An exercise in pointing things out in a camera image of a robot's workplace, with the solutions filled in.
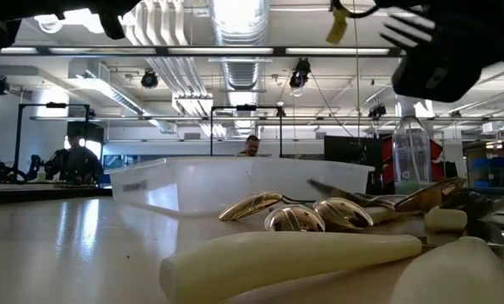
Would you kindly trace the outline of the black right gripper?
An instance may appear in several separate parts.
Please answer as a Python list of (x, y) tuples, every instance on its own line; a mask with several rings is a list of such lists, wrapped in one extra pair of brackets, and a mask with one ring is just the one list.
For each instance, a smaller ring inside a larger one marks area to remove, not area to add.
[(380, 8), (401, 8), (425, 25), (394, 15), (395, 36), (383, 38), (406, 55), (393, 73), (397, 95), (453, 103), (480, 80), (482, 69), (504, 63), (504, 1), (377, 1)]

